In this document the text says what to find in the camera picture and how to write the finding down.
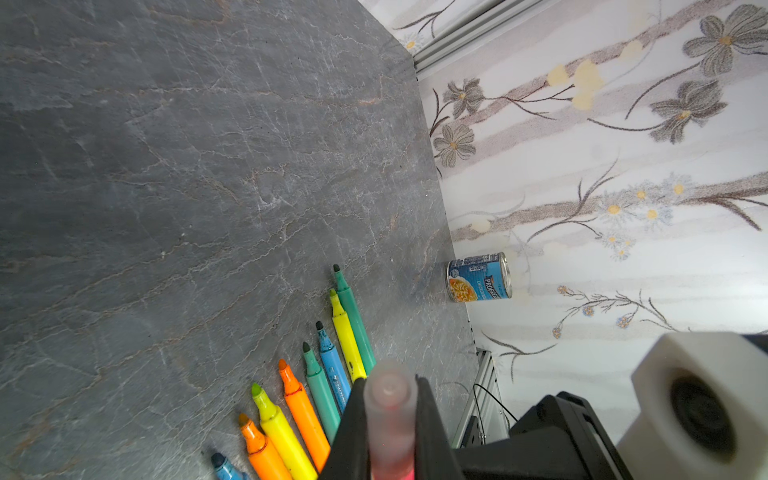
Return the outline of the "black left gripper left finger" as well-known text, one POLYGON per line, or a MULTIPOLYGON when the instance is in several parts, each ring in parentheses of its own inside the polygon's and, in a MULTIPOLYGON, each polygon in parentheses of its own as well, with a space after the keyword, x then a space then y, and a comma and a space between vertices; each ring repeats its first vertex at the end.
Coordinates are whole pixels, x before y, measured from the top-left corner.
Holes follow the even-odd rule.
POLYGON ((352 386, 319 480, 369 479, 369 443, 364 401, 366 382, 366 379, 357 379, 352 386))

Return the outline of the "pink tinted pen cap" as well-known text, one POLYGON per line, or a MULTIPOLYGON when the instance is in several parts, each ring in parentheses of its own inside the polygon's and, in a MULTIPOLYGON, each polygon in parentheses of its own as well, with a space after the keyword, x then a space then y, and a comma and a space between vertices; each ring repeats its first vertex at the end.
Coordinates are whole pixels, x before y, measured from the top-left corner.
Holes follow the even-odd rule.
POLYGON ((363 390, 373 479, 414 479, 416 378, 402 363, 379 362, 363 390))

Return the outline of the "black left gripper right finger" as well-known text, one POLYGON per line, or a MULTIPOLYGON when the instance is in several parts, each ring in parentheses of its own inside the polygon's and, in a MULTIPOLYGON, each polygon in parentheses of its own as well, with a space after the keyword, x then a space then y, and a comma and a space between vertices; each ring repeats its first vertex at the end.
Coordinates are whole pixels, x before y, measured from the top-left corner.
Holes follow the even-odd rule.
POLYGON ((416 480, 464 479, 444 431, 428 380, 417 376, 414 475, 416 480))

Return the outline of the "neon yellow highlighter pen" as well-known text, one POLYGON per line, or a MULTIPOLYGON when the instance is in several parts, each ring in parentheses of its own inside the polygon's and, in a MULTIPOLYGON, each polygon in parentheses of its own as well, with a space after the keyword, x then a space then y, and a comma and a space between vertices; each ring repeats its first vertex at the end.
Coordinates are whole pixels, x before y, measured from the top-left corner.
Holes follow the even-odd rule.
POLYGON ((274 444, 291 477, 295 480, 317 479, 318 473, 283 411, 258 383, 252 384, 251 395, 259 412, 260 426, 274 444))

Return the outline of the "light orange marker pen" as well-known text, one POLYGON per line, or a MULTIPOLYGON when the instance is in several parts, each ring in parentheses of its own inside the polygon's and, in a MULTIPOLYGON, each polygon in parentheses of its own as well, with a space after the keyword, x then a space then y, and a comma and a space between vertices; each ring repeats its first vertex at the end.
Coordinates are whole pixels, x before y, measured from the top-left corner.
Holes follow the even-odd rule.
POLYGON ((248 460, 261 480, 291 480, 291 474, 268 437, 246 414, 238 417, 241 434, 246 443, 248 460))

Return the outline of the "small blue marker pen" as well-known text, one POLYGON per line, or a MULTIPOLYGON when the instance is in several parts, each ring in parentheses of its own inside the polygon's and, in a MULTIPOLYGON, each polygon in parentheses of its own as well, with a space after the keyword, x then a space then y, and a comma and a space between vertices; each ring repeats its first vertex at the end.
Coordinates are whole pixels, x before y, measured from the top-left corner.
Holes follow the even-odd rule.
POLYGON ((215 452, 211 456, 211 464, 219 480, 249 480, 249 476, 236 468, 222 453, 215 452))

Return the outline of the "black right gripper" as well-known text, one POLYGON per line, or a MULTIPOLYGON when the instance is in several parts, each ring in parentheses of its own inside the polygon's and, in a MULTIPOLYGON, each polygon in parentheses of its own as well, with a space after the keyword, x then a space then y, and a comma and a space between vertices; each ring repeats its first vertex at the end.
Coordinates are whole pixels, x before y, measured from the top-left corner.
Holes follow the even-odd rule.
POLYGON ((509 437, 455 451, 467 479, 630 479, 590 403, 562 391, 547 395, 509 437))

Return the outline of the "yellow marker pen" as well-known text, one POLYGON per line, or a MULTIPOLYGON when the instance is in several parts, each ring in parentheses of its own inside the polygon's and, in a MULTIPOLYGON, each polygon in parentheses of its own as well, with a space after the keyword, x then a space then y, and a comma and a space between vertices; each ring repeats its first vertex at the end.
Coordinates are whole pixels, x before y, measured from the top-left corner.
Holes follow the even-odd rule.
POLYGON ((329 291, 329 298, 332 308, 334 328, 341 346, 350 380, 354 383, 357 379, 366 378, 367 373, 357 346, 350 319, 341 304, 339 295, 334 289, 329 291))

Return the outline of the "green marker pen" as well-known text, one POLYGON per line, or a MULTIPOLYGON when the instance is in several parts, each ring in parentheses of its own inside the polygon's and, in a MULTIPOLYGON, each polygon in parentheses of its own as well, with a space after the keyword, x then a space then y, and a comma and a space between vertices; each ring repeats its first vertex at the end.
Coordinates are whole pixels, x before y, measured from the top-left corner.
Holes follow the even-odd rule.
POLYGON ((333 265, 333 272, 336 280, 336 291, 341 306, 346 311, 350 320, 351 329, 360 352, 363 366, 367 373, 371 373, 376 365, 376 359, 353 290, 346 281, 342 269, 338 264, 333 265))

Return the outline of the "teal marker pen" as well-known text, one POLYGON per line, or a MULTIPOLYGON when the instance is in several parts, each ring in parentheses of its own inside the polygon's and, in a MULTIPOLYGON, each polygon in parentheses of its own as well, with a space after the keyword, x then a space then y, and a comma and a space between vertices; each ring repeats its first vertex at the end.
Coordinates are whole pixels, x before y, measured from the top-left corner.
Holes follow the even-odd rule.
POLYGON ((340 412, 326 374, 313 349, 306 341, 302 343, 302 356, 306 365, 306 378, 314 405, 326 437, 329 443, 333 444, 341 422, 340 412))

